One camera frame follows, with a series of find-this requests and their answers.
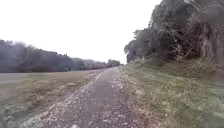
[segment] gravel path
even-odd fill
[[[137,128],[126,102],[120,72],[111,68],[19,128]]]

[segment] grass verge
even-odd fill
[[[121,68],[138,113],[150,123],[161,122],[155,127],[224,127],[224,87],[163,69],[141,64]]]

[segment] grass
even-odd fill
[[[0,121],[6,124],[41,112],[100,72],[0,74]]]
[[[138,113],[148,120],[153,117],[161,127],[224,127],[224,86],[178,76],[175,68],[172,72],[164,69],[141,64],[122,67]]]

